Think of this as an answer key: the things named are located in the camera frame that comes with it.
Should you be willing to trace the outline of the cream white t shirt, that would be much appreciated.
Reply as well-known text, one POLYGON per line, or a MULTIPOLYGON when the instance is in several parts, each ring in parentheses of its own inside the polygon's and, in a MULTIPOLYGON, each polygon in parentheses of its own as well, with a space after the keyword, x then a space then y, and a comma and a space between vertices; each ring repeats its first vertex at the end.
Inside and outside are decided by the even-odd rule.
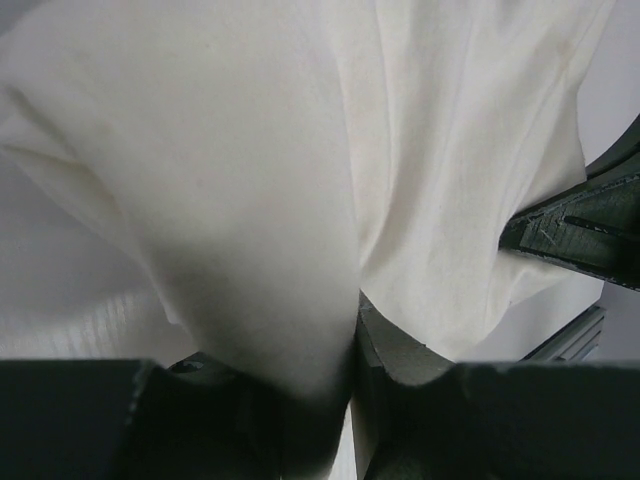
POLYGON ((45 1, 1 38, 1 152, 282 392, 324 479, 359 299, 449 360, 565 272, 498 249, 581 182, 610 1, 45 1))

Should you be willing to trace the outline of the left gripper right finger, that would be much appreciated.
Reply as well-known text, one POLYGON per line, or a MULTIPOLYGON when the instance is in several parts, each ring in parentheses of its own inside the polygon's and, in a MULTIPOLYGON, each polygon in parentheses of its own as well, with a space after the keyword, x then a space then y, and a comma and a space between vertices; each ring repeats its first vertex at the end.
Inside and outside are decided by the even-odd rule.
POLYGON ((367 298, 352 418, 362 479, 635 479, 635 362, 453 363, 367 298))

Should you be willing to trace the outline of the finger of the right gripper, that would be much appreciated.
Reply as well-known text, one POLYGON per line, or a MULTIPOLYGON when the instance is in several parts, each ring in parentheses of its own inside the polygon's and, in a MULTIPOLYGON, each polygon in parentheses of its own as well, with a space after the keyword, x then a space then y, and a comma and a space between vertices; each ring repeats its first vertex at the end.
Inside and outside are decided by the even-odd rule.
POLYGON ((640 115, 638 115, 620 138, 602 155, 586 167, 587 179, 597 177, 633 157, 639 152, 640 115))
POLYGON ((514 216, 499 248, 639 289, 639 176, 585 182, 514 216))

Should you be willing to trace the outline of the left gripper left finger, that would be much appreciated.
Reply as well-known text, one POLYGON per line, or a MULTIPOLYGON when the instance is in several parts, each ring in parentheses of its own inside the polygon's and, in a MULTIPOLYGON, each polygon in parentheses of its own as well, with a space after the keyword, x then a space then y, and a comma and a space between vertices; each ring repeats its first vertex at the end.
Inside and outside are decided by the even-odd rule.
POLYGON ((350 373, 314 402, 195 355, 5 360, 5 479, 279 479, 326 475, 350 373))

